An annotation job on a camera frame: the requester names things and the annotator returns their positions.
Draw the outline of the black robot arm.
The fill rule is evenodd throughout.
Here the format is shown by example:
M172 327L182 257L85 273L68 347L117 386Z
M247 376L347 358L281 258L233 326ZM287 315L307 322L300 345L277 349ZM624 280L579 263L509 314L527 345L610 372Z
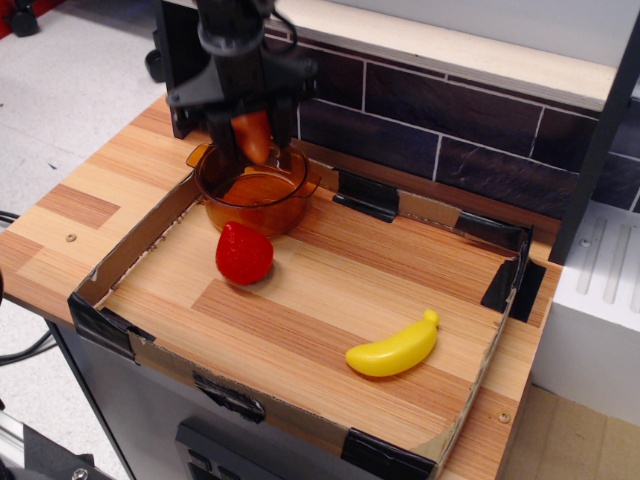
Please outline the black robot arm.
M172 88L168 104L204 117L221 156L266 163L286 147L299 103L316 92L317 63L292 58L295 26L273 1L198 1L197 34L207 65Z

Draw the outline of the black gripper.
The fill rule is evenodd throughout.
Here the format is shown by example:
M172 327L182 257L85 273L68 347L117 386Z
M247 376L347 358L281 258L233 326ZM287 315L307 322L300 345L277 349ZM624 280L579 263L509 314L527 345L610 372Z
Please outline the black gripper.
M209 62L167 99L173 129L191 131L207 125L225 171L242 173L245 163L231 119L265 111L275 157L280 160L291 142L299 104L316 94L317 62L300 56L292 44L277 50L262 39L229 51L201 46Z

